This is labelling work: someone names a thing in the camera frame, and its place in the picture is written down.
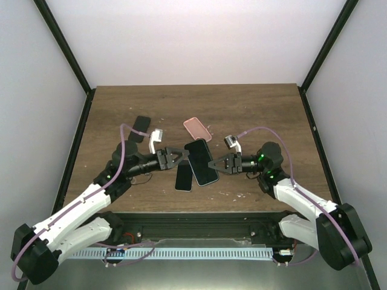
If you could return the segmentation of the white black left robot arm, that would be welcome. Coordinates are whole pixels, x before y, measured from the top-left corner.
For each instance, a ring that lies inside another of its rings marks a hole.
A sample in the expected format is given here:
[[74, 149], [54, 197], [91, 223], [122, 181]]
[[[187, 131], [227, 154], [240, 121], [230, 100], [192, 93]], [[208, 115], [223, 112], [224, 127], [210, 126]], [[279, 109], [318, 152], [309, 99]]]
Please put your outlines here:
[[135, 142], [121, 141], [105, 169], [76, 199], [42, 222], [15, 230], [10, 254], [13, 280], [38, 285], [71, 254], [95, 243], [119, 243], [122, 222], [102, 209], [131, 188], [133, 177], [173, 169], [188, 155], [186, 149], [172, 147], [143, 155]]

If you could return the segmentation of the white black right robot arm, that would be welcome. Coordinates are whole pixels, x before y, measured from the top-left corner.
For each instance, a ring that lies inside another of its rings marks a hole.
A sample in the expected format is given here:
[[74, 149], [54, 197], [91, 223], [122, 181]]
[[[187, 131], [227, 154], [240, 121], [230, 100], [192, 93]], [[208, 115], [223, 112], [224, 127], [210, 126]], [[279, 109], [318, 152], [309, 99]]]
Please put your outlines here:
[[371, 241], [356, 212], [306, 190], [282, 169], [279, 144], [266, 142], [256, 155], [228, 153], [208, 163], [211, 169], [229, 175], [254, 173], [260, 189], [296, 210], [269, 227], [269, 238], [283, 243], [292, 238], [318, 250], [333, 269], [341, 270], [372, 251]]

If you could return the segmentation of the pink phone case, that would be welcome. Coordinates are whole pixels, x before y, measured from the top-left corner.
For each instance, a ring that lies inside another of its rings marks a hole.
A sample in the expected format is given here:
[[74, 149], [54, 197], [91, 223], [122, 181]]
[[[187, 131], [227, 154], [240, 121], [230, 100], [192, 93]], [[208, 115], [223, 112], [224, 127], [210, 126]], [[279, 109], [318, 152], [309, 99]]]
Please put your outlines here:
[[209, 142], [212, 139], [212, 135], [197, 117], [184, 121], [183, 126], [194, 140], [204, 139]]

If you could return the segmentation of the teal edged black phone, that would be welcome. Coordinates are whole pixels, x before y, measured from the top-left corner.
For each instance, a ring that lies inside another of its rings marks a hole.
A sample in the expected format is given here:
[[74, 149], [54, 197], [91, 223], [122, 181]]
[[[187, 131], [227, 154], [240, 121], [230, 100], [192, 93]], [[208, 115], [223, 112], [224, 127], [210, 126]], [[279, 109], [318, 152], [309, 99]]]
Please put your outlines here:
[[184, 149], [189, 152], [189, 164], [200, 187], [219, 180], [218, 172], [208, 166], [208, 163], [213, 161], [213, 158], [205, 139], [197, 139], [187, 143], [184, 145]]

